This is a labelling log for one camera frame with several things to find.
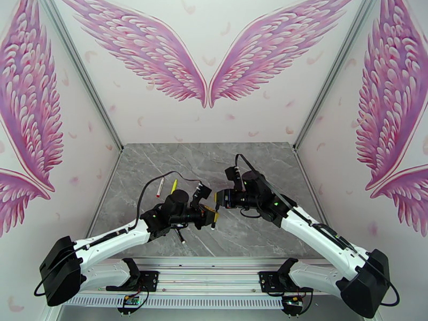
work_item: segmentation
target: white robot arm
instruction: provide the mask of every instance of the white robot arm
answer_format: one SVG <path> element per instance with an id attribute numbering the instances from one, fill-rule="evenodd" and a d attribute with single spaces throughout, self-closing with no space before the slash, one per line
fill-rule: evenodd
<path id="1" fill-rule="evenodd" d="M 200 184 L 189 207 L 188 194 L 176 190 L 165 203 L 113 231 L 76 242 L 72 242 L 69 236 L 58 240 L 40 266 L 42 281 L 35 295 L 45 295 L 48 305 L 55 306 L 84 289 L 108 285 L 107 290 L 133 291 L 143 276 L 134 261 L 123 259 L 114 264 L 102 263 L 105 259 L 166 235 L 170 229 L 184 228 L 188 223 L 194 223 L 199 230 L 203 226 L 214 227 L 217 210 L 222 206 L 256 209 L 263 219 L 294 234 L 333 265 L 333 268 L 324 268 L 289 258 L 277 273 L 282 292 L 316 289 L 342 298 L 361 316 L 373 317 L 389 286 L 392 286 L 387 257 L 379 250 L 367 252 L 313 219 L 293 200 L 278 193 L 243 159 L 251 168 L 242 175 L 245 191 L 236 158 L 235 166 L 226 170 L 228 180 L 233 180 L 235 186 L 216 193 L 216 210 L 199 204 L 200 199 L 208 198 L 211 192 Z M 45 293 L 39 294 L 37 290 L 42 284 Z"/>

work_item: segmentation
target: white marker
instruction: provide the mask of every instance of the white marker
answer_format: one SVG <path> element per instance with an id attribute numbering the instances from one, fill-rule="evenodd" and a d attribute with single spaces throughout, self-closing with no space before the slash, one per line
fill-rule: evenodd
<path id="1" fill-rule="evenodd" d="M 162 187 L 164 186 L 165 178 L 160 180 L 159 188 L 157 189 L 156 197 L 159 198 L 161 196 Z"/>

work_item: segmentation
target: marble surface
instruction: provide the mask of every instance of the marble surface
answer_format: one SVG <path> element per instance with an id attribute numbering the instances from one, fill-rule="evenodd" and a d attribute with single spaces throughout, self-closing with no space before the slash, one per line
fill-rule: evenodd
<path id="1" fill-rule="evenodd" d="M 266 179 L 316 219 L 319 215 L 303 175 L 288 143 L 193 143 L 193 144 L 129 144 L 98 215 L 92 235 L 101 234 L 129 223 L 135 218 L 136 203 L 144 184 L 170 170 L 185 178 L 199 178 L 212 189 L 208 200 L 214 207 L 214 193 L 232 188 L 224 170 L 234 164 L 236 153 L 242 153 L 261 171 Z M 239 162 L 241 173 L 247 170 Z M 178 188 L 191 196 L 196 182 L 182 180 L 172 174 L 165 179 L 162 195 L 156 198 L 159 182 L 150 185 L 144 194 L 142 211 L 151 209 L 170 193 L 178 179 Z M 320 255 L 304 242 L 262 218 L 249 219 L 239 210 L 220 208 L 215 230 L 205 227 L 198 231 L 193 225 L 182 230 L 185 244 L 174 231 L 145 245 L 123 251 L 117 257 L 143 256 L 255 256 L 317 258 Z"/>

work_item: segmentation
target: wall mural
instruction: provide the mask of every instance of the wall mural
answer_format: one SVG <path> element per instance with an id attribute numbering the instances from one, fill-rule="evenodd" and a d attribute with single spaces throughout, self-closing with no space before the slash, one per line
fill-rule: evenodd
<path id="1" fill-rule="evenodd" d="M 250 95 L 290 67 L 337 25 L 351 0 L 307 0 L 255 19 L 236 37 L 209 85 L 166 23 L 104 0 L 63 1 L 77 11 L 84 31 L 149 85 L 178 101 L 194 97 L 212 108 L 221 97 L 237 101 Z"/>
<path id="2" fill-rule="evenodd" d="M 427 40 L 403 0 L 381 0 L 365 54 L 358 112 L 358 160 L 371 169 L 366 190 L 385 195 L 416 232 L 428 232 L 428 164 L 396 171 L 428 104 Z"/>
<path id="3" fill-rule="evenodd" d="M 55 63 L 36 0 L 20 0 L 0 52 L 0 122 L 27 175 L 0 168 L 0 236 L 24 221 L 28 201 L 55 188 L 62 137 Z"/>

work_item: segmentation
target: feather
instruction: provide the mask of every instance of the feather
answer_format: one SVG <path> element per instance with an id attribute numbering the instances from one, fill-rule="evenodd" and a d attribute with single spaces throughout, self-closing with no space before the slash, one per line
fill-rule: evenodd
<path id="1" fill-rule="evenodd" d="M 49 171 L 61 162 L 55 63 L 35 0 L 21 0 L 0 47 L 0 114 L 24 170 L 55 191 Z"/>
<path id="2" fill-rule="evenodd" d="M 428 234 L 428 164 L 392 175 L 370 197 L 380 195 L 394 200 L 401 223 L 406 220 L 422 236 Z"/>
<path id="3" fill-rule="evenodd" d="M 24 221 L 24 210 L 28 201 L 42 197 L 50 199 L 41 186 L 25 175 L 0 169 L 0 237 L 3 231 L 15 227 L 17 221 Z"/>
<path id="4" fill-rule="evenodd" d="M 210 106 L 251 94 L 317 44 L 351 0 L 307 0 L 259 17 L 235 39 L 209 86 Z"/>
<path id="5" fill-rule="evenodd" d="M 164 22 L 104 0 L 63 0 L 98 44 L 127 69 L 178 101 L 207 105 L 206 83 L 180 37 Z"/>
<path id="6" fill-rule="evenodd" d="M 371 169 L 366 189 L 379 186 L 402 161 L 428 102 L 424 36 L 402 0 L 381 0 L 373 23 L 360 90 L 358 160 Z"/>

